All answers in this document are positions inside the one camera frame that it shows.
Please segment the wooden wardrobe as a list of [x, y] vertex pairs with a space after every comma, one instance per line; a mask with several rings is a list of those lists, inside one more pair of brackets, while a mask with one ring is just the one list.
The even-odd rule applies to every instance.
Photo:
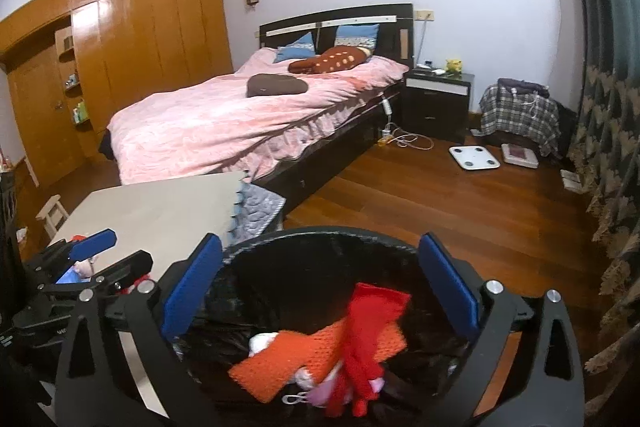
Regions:
[[119, 109], [231, 72], [224, 0], [32, 0], [1, 22], [1, 63], [48, 186], [96, 156]]

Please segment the white crumpled cloth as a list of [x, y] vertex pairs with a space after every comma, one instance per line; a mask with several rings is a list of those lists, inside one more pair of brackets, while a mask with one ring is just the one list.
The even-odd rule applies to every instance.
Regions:
[[278, 332], [273, 333], [260, 333], [253, 337], [250, 337], [250, 341], [248, 342], [248, 356], [254, 357], [257, 353], [264, 351], [267, 349], [273, 340], [278, 337]]

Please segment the patterned curtain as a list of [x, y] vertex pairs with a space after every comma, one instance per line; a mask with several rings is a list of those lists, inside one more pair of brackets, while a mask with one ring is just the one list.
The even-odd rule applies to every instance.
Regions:
[[585, 364], [603, 375], [588, 421], [622, 425], [639, 410], [639, 0], [582, 0], [585, 66], [570, 159], [598, 221], [592, 239], [610, 263], [600, 294], [603, 348]]

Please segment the grey quilted table cover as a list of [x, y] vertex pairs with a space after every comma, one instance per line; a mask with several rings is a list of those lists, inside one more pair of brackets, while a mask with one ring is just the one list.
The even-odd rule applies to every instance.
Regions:
[[242, 182], [233, 206], [228, 243], [239, 244], [282, 229], [286, 199], [253, 183]]

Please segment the black trash bin with liner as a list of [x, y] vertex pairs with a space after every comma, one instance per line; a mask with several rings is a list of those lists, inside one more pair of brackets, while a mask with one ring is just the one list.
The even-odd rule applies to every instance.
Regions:
[[[382, 389], [362, 415], [350, 405], [329, 415], [294, 381], [260, 401], [232, 377], [258, 334], [293, 332], [313, 355], [337, 349], [360, 283], [409, 297], [394, 320], [405, 343], [382, 362]], [[471, 426], [492, 376], [474, 355], [483, 285], [433, 234], [416, 245], [353, 228], [267, 234], [231, 249], [179, 346], [223, 426]]]

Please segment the orange foam net sleeve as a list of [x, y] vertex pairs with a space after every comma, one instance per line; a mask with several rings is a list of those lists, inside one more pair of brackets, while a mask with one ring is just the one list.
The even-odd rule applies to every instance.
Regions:
[[278, 332], [265, 347], [233, 365], [228, 374], [261, 403], [272, 401], [299, 372], [312, 387], [318, 387], [340, 370], [346, 326], [347, 321], [341, 319], [310, 335]]

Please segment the red dotted pillow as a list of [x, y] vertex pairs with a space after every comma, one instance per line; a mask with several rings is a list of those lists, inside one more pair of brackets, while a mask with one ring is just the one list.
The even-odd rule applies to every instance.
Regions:
[[343, 72], [367, 62], [371, 54], [369, 49], [362, 46], [334, 46], [320, 55], [292, 62], [288, 65], [288, 71], [302, 75]]

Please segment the right blue pillow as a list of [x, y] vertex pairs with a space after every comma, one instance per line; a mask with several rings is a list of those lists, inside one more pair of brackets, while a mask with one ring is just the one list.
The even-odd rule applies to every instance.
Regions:
[[373, 52], [378, 41], [378, 28], [379, 24], [338, 26], [334, 46], [353, 46]]

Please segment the bed with pink cover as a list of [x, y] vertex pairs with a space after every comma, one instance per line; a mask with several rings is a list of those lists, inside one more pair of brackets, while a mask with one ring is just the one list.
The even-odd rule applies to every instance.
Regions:
[[[297, 159], [329, 138], [372, 98], [398, 83], [408, 68], [374, 53], [351, 70], [292, 74], [262, 48], [236, 72], [192, 87], [151, 94], [117, 112], [107, 125], [119, 181], [129, 185], [243, 170], [253, 179]], [[247, 98], [257, 74], [290, 75], [308, 83], [298, 95]]]

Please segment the brown cushion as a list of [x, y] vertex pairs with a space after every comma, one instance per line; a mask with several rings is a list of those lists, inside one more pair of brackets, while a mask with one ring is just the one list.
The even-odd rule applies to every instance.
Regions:
[[306, 93], [308, 89], [308, 83], [294, 76], [257, 74], [247, 80], [246, 96], [298, 95]]

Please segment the black white nightstand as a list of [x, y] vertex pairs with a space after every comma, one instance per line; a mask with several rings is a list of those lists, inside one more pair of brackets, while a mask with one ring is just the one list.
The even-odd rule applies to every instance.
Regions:
[[463, 144], [469, 124], [474, 76], [437, 75], [415, 68], [402, 80], [401, 126], [427, 138]]

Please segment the white bathroom scale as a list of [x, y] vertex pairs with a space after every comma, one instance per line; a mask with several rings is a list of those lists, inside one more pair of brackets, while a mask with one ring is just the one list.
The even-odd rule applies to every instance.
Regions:
[[491, 170], [500, 167], [500, 161], [484, 146], [452, 146], [449, 154], [465, 171]]

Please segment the blue pillow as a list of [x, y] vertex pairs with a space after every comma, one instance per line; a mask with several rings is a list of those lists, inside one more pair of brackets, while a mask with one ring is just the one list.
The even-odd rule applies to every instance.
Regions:
[[353, 46], [373, 52], [378, 41], [378, 28], [379, 24], [338, 26], [334, 46]]
[[315, 55], [316, 49], [314, 48], [312, 32], [308, 31], [294, 42], [286, 46], [280, 46], [274, 62], [280, 63], [289, 60], [303, 60], [304, 58], [311, 58]]

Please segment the left blue pillow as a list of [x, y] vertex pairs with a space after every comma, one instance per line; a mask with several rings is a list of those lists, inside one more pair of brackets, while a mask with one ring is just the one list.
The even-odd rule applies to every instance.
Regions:
[[294, 42], [286, 46], [280, 46], [274, 62], [280, 63], [289, 60], [303, 60], [304, 58], [311, 58], [315, 55], [316, 49], [314, 48], [312, 32], [308, 31]]

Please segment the red cloth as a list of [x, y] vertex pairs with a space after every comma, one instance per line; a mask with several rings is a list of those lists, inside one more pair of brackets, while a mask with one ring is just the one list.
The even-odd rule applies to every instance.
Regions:
[[384, 374], [374, 359], [378, 337], [387, 325], [401, 317], [409, 300], [410, 295], [402, 291], [366, 283], [356, 285], [348, 304], [341, 340], [342, 366], [326, 403], [326, 415], [339, 417], [343, 414], [347, 392], [352, 395], [352, 415], [355, 417], [366, 415], [369, 402], [378, 399], [378, 393], [371, 385]]

